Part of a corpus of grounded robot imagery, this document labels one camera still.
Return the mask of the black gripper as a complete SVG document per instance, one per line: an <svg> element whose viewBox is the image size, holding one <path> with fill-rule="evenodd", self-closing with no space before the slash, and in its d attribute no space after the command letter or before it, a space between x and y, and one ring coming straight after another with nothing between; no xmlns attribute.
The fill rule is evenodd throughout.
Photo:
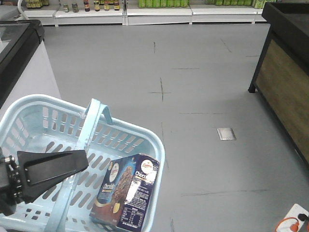
<svg viewBox="0 0 309 232"><path fill-rule="evenodd" d="M10 216L17 204L32 203L48 189L88 167L84 150L55 153L17 151L4 156L0 149L0 213Z"/></svg>

